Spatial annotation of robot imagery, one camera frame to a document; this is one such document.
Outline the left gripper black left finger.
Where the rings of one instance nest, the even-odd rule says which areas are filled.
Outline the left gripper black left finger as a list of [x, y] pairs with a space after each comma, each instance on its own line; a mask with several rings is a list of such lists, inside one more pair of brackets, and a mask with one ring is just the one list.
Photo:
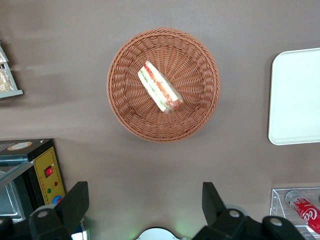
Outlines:
[[33, 240], [70, 240], [89, 209], [89, 187], [86, 181], [74, 187], [53, 208], [39, 208], [29, 218]]

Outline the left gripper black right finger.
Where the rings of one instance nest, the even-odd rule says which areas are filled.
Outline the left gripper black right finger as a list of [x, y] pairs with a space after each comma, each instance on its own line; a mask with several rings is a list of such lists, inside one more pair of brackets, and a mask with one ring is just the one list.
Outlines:
[[196, 240], [241, 240], [246, 216], [238, 209], [227, 208], [211, 182], [202, 184], [202, 211], [207, 222]]

